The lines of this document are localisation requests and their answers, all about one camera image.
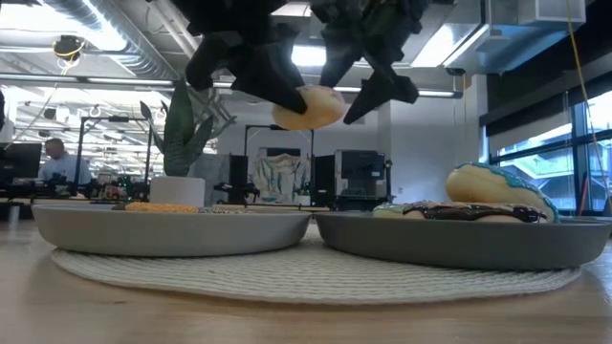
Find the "computer monitor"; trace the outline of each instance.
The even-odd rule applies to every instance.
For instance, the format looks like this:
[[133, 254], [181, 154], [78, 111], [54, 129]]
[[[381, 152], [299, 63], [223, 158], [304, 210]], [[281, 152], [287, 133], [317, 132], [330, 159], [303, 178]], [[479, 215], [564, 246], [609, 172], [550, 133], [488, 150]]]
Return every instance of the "computer monitor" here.
[[0, 182], [37, 178], [42, 143], [0, 143]]

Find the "chocolate drizzle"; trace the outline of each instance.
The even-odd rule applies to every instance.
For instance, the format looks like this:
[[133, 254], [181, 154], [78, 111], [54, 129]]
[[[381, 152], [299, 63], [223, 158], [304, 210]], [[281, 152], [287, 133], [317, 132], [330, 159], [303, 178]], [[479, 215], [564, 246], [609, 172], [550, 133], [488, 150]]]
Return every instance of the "chocolate drizzle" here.
[[461, 220], [476, 221], [478, 219], [493, 216], [512, 216], [524, 223], [539, 223], [546, 219], [546, 214], [536, 208], [522, 204], [435, 204], [430, 202], [418, 202], [406, 204], [402, 213], [405, 215], [410, 211], [420, 211], [428, 220]]

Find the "robotic arm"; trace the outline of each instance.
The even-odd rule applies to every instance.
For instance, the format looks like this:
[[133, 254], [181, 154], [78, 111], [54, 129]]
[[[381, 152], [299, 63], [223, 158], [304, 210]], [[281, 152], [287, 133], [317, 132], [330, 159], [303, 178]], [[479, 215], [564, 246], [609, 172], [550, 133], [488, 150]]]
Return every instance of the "robotic arm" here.
[[[454, 0], [434, 0], [452, 4]], [[273, 24], [271, 13], [287, 0], [172, 0], [204, 41], [186, 68], [196, 90], [212, 87], [211, 74], [227, 68], [236, 80], [232, 90], [264, 98], [297, 113], [306, 103], [296, 87], [303, 86], [291, 61], [298, 32]], [[402, 46], [419, 33], [420, 19], [431, 0], [313, 0], [312, 12], [325, 24], [327, 63], [320, 85], [334, 87], [365, 58], [374, 73], [365, 80], [344, 122], [351, 124], [390, 99], [414, 103], [417, 88], [398, 76], [391, 64], [402, 60]]]

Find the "table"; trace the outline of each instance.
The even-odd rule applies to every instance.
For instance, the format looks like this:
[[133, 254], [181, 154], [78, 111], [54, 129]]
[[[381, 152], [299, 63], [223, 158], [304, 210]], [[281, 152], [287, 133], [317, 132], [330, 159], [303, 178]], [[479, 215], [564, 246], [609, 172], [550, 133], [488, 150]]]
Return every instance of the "table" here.
[[540, 295], [384, 306], [292, 306], [130, 290], [49, 259], [33, 222], [0, 224], [0, 343], [607, 343], [612, 245]]

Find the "plant leaf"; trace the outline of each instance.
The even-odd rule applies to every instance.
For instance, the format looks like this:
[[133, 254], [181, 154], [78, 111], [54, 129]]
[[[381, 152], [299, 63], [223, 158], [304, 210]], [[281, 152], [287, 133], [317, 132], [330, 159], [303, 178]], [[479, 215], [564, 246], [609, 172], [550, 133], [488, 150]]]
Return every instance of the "plant leaf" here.
[[210, 139], [210, 134], [212, 132], [212, 124], [214, 118], [209, 116], [198, 128], [195, 132], [195, 135], [187, 146], [185, 147], [185, 156], [189, 160], [189, 164], [194, 163], [200, 155], [202, 155], [202, 151], [204, 147], [206, 147], [208, 140]]
[[141, 101], [141, 114], [144, 117], [144, 119], [148, 120], [149, 122], [153, 119], [153, 114], [151, 114], [151, 109], [149, 109], [148, 105], [146, 105], [142, 101]]
[[168, 106], [162, 101], [162, 108], [164, 109], [165, 115], [168, 116], [170, 110], [168, 110]]
[[165, 138], [164, 172], [171, 177], [186, 177], [191, 163], [187, 161], [183, 139], [179, 135]]
[[183, 144], [187, 144], [195, 132], [195, 121], [189, 90], [184, 80], [179, 81], [172, 94], [172, 103], [166, 117], [166, 126], [169, 121], [172, 122], [170, 129], [180, 133]]
[[155, 142], [155, 145], [157, 146], [157, 149], [159, 149], [160, 152], [162, 152], [163, 154], [164, 153], [164, 139], [162, 139], [162, 137], [157, 132], [157, 130], [155, 130], [155, 124], [153, 124], [153, 115], [151, 114], [151, 109], [149, 109], [149, 107], [143, 102], [141, 102], [141, 114], [145, 119], [148, 120], [149, 130], [153, 131], [153, 140]]
[[226, 120], [225, 123], [223, 123], [223, 125], [221, 126], [221, 128], [217, 128], [215, 129], [211, 134], [210, 134], [210, 139], [216, 139], [219, 137], [219, 135], [223, 134], [223, 132], [228, 129], [228, 127], [232, 124], [234, 124], [236, 122], [237, 116], [232, 116], [230, 119]]

